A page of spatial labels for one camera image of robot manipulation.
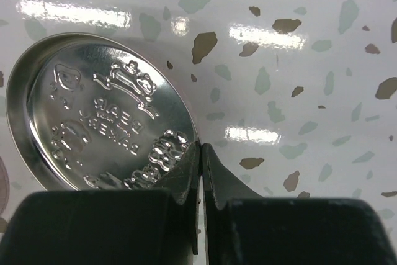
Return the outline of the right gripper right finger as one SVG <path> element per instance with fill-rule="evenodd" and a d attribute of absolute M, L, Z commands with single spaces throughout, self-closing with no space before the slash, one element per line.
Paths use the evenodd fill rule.
<path fill-rule="evenodd" d="M 350 198 L 263 197 L 202 147 L 209 264 L 395 264 L 379 216 Z"/>

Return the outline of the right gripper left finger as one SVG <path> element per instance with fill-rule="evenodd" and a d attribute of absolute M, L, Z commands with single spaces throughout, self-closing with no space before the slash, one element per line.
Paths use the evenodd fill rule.
<path fill-rule="evenodd" d="M 192 264 L 198 253 L 200 144 L 153 187 L 46 191 L 18 206 L 2 264 Z"/>

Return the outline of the round metal tin lid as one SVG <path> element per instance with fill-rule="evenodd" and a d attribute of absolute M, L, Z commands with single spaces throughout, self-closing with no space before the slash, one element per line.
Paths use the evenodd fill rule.
<path fill-rule="evenodd" d="M 199 139 L 154 64 L 82 32 L 23 52 L 9 75 L 6 115 L 21 158 L 48 191 L 152 187 Z"/>

